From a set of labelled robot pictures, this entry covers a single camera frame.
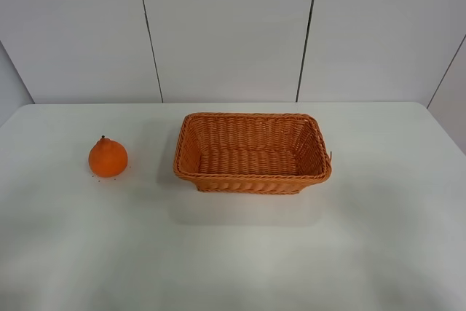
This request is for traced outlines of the orange woven wicker basket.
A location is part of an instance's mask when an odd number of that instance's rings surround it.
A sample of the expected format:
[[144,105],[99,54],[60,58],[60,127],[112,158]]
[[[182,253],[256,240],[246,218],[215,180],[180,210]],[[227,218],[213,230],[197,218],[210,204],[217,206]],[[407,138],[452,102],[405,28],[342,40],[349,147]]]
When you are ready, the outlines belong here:
[[173,171],[200,192],[298,194],[332,167],[307,114],[202,112],[183,120]]

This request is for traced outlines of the orange fruit with stem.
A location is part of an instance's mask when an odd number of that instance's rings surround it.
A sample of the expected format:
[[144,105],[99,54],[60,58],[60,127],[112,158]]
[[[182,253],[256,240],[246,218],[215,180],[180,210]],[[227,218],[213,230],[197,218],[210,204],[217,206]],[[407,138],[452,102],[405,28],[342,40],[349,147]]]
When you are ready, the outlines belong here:
[[102,135],[90,150],[88,165],[101,178],[118,176],[127,167],[128,154],[120,143]]

